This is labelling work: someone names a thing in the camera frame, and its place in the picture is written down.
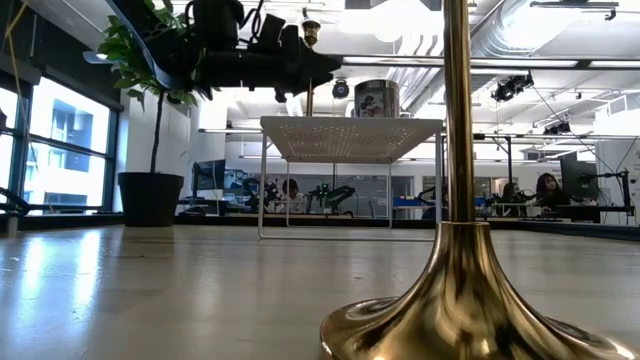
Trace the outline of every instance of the gold table base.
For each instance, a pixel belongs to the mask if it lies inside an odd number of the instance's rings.
[[[443,223],[418,281],[400,298],[363,301],[322,324],[323,359],[634,359],[621,343],[546,318],[516,293],[489,225]]]

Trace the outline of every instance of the ceiling pipe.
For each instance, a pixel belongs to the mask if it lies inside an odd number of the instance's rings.
[[[573,21],[571,16],[547,19],[544,30],[529,27],[535,19],[535,10],[530,7],[531,0],[505,0],[473,34],[471,56],[473,57],[527,57],[555,38]],[[444,87],[444,72],[438,72],[427,85],[425,91],[408,108],[417,113]]]

